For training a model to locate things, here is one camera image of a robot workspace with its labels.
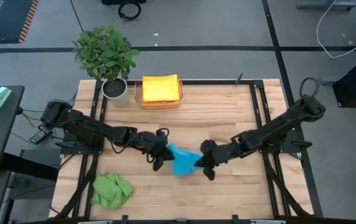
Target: black mat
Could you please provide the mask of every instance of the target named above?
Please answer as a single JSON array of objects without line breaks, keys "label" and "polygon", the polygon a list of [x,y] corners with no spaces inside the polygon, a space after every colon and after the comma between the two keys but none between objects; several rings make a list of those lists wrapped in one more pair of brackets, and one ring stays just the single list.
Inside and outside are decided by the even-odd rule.
[{"label": "black mat", "polygon": [[25,41],[38,0],[3,0],[0,3],[0,44]]}]

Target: yellow cloth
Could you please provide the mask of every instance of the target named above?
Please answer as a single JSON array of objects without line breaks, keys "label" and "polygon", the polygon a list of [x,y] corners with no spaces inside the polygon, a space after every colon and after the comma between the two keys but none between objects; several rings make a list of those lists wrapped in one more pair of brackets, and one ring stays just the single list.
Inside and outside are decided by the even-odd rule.
[{"label": "yellow cloth", "polygon": [[143,77],[142,101],[146,103],[180,100],[177,75]]}]

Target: table leg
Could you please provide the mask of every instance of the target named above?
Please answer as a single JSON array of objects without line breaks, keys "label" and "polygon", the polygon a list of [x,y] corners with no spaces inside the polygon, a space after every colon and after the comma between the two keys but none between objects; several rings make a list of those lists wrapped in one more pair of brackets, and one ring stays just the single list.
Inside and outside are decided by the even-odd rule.
[{"label": "table leg", "polygon": [[0,161],[0,169],[10,170],[20,174],[32,175],[48,180],[57,180],[59,170],[39,164],[19,156],[4,152]]},{"label": "table leg", "polygon": [[[298,9],[312,9],[321,8],[328,9],[334,0],[315,0],[315,1],[299,1],[297,4]],[[352,1],[336,1],[333,7],[344,7],[346,10],[351,10],[355,7],[356,3]]]}]

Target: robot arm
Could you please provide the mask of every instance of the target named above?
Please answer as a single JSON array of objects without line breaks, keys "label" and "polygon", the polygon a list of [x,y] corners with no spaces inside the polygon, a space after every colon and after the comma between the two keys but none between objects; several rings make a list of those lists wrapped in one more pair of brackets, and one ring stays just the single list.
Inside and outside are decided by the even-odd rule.
[{"label": "robot arm", "polygon": [[245,131],[232,137],[229,144],[217,145],[213,140],[204,141],[200,147],[203,157],[195,166],[203,167],[204,174],[208,179],[213,180],[215,166],[227,163],[230,159],[249,156],[259,147],[281,144],[286,134],[296,125],[303,121],[314,122],[321,119],[325,110],[316,98],[305,95],[268,124],[260,129]]},{"label": "robot arm", "polygon": [[115,145],[137,149],[147,155],[148,162],[153,163],[155,171],[160,169],[164,161],[174,159],[166,147],[168,133],[163,131],[166,129],[159,129],[153,134],[148,131],[138,132],[134,127],[112,127],[85,116],[82,112],[73,110],[69,104],[59,101],[48,103],[41,121],[46,127],[62,128],[72,133],[86,146],[96,145],[98,137],[103,136],[109,140],[113,148]]}]

